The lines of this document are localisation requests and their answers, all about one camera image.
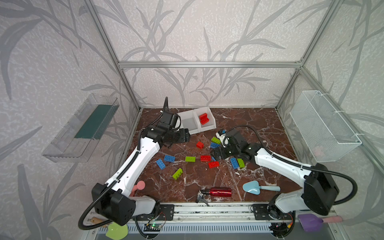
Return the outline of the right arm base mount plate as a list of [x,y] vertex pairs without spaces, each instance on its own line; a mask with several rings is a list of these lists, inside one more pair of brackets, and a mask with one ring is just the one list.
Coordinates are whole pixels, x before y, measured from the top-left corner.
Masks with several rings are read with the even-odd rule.
[[252,204],[251,211],[255,220],[282,221],[291,220],[295,215],[294,212],[283,213],[275,206],[269,204]]

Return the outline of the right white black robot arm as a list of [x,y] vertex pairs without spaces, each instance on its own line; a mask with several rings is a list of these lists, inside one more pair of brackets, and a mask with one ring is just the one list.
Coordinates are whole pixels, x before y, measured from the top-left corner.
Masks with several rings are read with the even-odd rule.
[[[246,138],[233,127],[228,132],[219,130],[216,137],[222,145],[211,151],[215,160],[239,157],[270,169],[296,183],[300,190],[287,194],[277,194],[269,202],[267,210],[272,219],[278,220],[285,213],[294,211],[312,211],[321,216],[329,214],[332,206],[346,203],[358,192],[356,181],[342,173],[333,172],[320,163],[308,165],[291,160],[271,151],[256,135],[258,143],[248,143]],[[351,192],[341,200],[337,200],[340,190],[334,177],[343,178],[352,185]]]

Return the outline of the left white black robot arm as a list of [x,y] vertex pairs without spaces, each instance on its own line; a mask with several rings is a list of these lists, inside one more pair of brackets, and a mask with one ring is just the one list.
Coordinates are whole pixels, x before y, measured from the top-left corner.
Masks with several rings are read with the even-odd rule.
[[181,128],[180,116],[170,112],[165,99],[161,115],[140,131],[138,145],[123,165],[105,184],[93,187],[93,202],[80,216],[79,229],[92,230],[112,222],[124,226],[136,216],[151,214],[156,200],[131,195],[137,179],[163,146],[187,143],[190,138],[189,130]]

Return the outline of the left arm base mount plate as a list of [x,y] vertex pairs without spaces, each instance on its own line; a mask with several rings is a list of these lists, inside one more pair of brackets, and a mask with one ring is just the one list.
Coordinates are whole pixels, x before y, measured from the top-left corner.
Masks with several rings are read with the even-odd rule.
[[175,205],[173,204],[159,204],[150,214],[143,214],[136,216],[138,221],[172,221],[174,219]]

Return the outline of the red lego brick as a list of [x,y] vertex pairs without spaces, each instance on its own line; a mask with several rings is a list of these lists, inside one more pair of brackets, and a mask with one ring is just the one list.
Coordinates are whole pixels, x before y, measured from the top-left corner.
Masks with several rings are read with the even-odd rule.
[[204,144],[202,142],[197,142],[196,146],[199,149],[203,149],[204,148]]
[[201,125],[205,125],[205,124],[207,124],[209,121],[210,121],[210,120],[209,120],[208,118],[202,118],[202,119],[200,119],[200,123],[201,123]]
[[212,168],[218,168],[220,166],[220,163],[219,162],[209,162],[209,168],[212,169]]
[[211,160],[212,160],[212,157],[210,155],[200,156],[200,161],[201,162],[210,162]]
[[204,114],[202,114],[202,115],[199,116],[199,119],[200,119],[200,120],[204,120],[204,119],[207,119],[207,118],[208,118],[207,113],[204,113]]

